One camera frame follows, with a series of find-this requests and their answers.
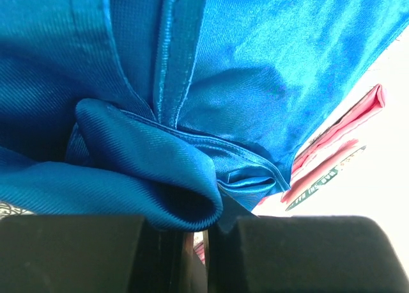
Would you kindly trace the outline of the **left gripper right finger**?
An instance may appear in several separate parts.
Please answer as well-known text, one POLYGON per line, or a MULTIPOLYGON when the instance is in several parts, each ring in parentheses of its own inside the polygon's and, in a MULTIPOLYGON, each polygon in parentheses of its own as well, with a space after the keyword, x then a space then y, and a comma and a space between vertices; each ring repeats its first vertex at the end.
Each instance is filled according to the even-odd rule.
POLYGON ((223 194, 209 228, 210 292, 403 292, 385 232, 358 216, 255 216, 223 194))

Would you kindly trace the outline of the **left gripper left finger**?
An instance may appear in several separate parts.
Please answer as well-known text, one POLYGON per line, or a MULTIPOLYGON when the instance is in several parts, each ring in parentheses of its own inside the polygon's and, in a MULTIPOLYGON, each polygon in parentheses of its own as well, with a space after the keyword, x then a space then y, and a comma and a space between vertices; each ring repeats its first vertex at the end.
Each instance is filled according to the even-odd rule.
POLYGON ((2 292, 190 292, 181 232, 141 216, 10 216, 1 221, 2 292))

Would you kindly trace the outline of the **blue cloth napkin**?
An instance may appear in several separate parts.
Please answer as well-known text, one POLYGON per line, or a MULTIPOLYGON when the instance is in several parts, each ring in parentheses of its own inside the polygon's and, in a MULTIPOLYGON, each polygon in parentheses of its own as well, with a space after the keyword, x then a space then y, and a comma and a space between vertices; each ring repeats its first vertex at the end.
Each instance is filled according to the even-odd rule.
POLYGON ((287 191, 408 0, 1 0, 1 200, 189 232, 287 191))

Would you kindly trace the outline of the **green rimmed white plate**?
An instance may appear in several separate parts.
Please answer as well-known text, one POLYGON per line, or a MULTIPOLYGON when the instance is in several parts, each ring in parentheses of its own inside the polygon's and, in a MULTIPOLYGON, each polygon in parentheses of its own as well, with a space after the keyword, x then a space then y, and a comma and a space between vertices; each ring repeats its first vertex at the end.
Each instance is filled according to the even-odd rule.
POLYGON ((313 170, 306 178, 303 178, 293 189, 291 196, 286 200, 288 206, 286 212, 299 206, 301 203, 310 198, 314 193, 327 185, 333 178, 335 178, 340 172, 342 172, 346 165, 355 157, 364 152, 366 146, 362 146, 359 149, 353 151, 351 154, 339 155, 340 158, 325 161, 323 165, 327 165, 327 168, 319 167, 313 170))

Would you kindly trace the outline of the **pink placemat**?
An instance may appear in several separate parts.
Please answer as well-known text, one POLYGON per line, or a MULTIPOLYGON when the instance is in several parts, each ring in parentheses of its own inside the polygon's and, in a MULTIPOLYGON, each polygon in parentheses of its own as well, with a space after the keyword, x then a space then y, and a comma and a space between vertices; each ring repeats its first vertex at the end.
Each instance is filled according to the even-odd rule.
POLYGON ((325 161, 349 155, 364 144, 364 131, 373 122, 375 116, 385 108, 386 94, 382 85, 375 85, 335 124, 317 137, 293 162, 290 190, 281 196, 281 204, 286 207, 286 200, 292 189, 316 168, 324 167, 325 161))

